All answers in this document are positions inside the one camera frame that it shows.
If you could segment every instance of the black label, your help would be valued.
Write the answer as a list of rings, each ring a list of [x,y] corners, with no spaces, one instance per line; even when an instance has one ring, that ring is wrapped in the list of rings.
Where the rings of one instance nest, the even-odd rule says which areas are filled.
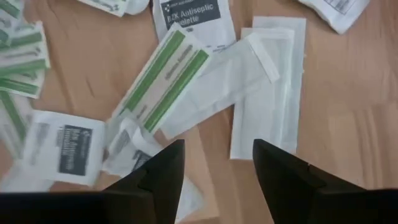
[[[92,129],[65,125],[58,169],[60,173],[86,175],[92,134]]]
[[[134,153],[134,156],[132,159],[136,160],[136,164],[132,168],[132,171],[139,169],[142,165],[144,165],[149,159],[152,157],[141,150],[137,150],[136,153]]]
[[[217,0],[171,0],[160,6],[167,29],[170,29],[174,22],[188,27],[221,18]]]

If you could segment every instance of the dark label on packet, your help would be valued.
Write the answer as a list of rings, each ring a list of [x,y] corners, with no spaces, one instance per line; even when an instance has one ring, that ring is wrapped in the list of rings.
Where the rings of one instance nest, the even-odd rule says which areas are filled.
[[[139,169],[142,165],[144,165],[149,159],[152,157],[141,150],[137,150],[132,157],[133,160],[136,161],[136,164],[132,168],[132,171]]]
[[[217,0],[171,0],[160,6],[167,29],[170,29],[174,22],[188,27],[221,18]]]
[[[63,174],[86,175],[92,129],[65,125],[58,171]]]

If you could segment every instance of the printed label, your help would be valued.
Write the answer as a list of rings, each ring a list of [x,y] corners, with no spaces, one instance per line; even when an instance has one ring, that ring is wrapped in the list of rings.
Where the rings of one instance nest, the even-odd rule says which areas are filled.
[[[93,130],[65,125],[60,155],[59,173],[86,175],[87,158]]]
[[[134,164],[134,167],[132,168],[132,171],[138,170],[142,165],[144,165],[149,159],[152,157],[141,150],[137,150],[136,153],[134,153],[134,156],[132,159],[136,162]]]
[[[351,6],[356,2],[356,0],[324,0],[328,3],[331,7],[336,9],[336,11],[346,14]]]
[[[174,22],[178,22],[185,28],[221,18],[217,0],[171,0],[160,6],[167,29]]]

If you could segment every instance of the green-striped packet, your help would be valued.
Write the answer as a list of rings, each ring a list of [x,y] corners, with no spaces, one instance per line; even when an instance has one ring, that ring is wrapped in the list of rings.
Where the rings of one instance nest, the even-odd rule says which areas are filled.
[[[15,29],[23,18],[24,0],[0,0],[0,43],[10,44]]]
[[[9,47],[0,45],[0,77],[48,68],[49,52],[40,21],[19,27]]]
[[[14,159],[22,159],[32,112],[28,98],[0,91],[0,138]]]
[[[38,99],[43,88],[45,71],[38,70],[26,74],[13,74],[0,77],[0,90]]]
[[[127,10],[129,0],[79,0],[89,6],[122,17]]]
[[[151,133],[167,119],[190,84],[200,76],[211,53],[175,23],[113,113],[124,111]]]

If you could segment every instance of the wooden floor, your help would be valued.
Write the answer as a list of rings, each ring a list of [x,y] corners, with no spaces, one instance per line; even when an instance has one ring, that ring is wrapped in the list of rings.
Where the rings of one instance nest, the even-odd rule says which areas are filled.
[[[253,15],[308,19],[298,156],[368,189],[398,187],[398,1],[372,0],[345,35],[293,0],[230,5],[237,34]],[[76,0],[41,0],[27,17],[43,20],[52,59],[34,102],[42,110],[106,120],[157,45],[149,10],[119,19]],[[207,202],[189,223],[272,223],[252,162],[228,160],[232,117],[228,108],[181,136],[186,173]],[[115,180],[103,175],[97,189]],[[53,188],[65,189],[81,187]]]

